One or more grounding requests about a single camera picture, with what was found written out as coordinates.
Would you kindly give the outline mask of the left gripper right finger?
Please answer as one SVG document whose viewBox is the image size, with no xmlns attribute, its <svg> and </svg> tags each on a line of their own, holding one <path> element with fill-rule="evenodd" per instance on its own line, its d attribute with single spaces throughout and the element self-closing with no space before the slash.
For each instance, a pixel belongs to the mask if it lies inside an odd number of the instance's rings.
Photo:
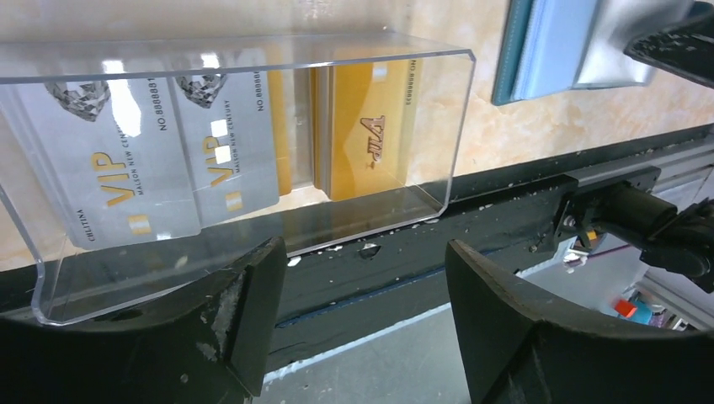
<svg viewBox="0 0 714 404">
<path fill-rule="evenodd" d="M 710 403 L 712 332 L 629 322 L 544 290 L 452 240 L 452 314 L 474 403 Z"/>
</svg>

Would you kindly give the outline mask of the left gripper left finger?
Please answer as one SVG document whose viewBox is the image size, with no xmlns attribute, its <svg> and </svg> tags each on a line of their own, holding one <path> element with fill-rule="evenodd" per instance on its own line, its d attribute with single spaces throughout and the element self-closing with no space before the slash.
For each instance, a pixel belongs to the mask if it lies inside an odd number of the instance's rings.
<svg viewBox="0 0 714 404">
<path fill-rule="evenodd" d="M 287 269 L 273 237 L 155 300 L 66 327 L 1 322 L 4 403 L 249 403 Z"/>
</svg>

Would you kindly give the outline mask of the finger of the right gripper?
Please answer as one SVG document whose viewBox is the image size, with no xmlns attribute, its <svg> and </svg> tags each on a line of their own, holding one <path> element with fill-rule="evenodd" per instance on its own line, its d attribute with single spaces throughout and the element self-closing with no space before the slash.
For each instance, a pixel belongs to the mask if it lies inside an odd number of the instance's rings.
<svg viewBox="0 0 714 404">
<path fill-rule="evenodd" d="M 686 19 L 630 40 L 624 54 L 635 61 L 713 87 L 713 5 L 694 3 Z"/>
</svg>

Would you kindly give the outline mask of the blue card holder wallet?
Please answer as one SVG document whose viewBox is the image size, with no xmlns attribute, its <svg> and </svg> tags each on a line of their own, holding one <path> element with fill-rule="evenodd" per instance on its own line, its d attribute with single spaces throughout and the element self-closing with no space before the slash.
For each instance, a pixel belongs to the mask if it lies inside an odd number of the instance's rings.
<svg viewBox="0 0 714 404">
<path fill-rule="evenodd" d="M 694 14 L 692 1 L 513 1 L 492 103 L 645 87 L 654 69 L 627 56 L 628 43 Z"/>
</svg>

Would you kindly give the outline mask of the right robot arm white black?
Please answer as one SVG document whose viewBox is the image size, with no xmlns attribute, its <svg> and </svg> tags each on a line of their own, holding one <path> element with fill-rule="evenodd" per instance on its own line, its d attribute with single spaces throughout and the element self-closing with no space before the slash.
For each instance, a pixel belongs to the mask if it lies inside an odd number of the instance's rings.
<svg viewBox="0 0 714 404">
<path fill-rule="evenodd" d="M 651 1 L 653 11 L 615 30 L 625 60 L 713 86 L 713 6 L 690 2 L 670 18 L 670 1 Z M 586 250 L 590 230 L 619 237 L 640 250 L 642 262 L 680 274 L 713 291 L 713 199 L 679 209 L 646 190 L 654 171 L 631 171 L 566 194 L 554 218 L 557 237 L 579 236 Z"/>
</svg>

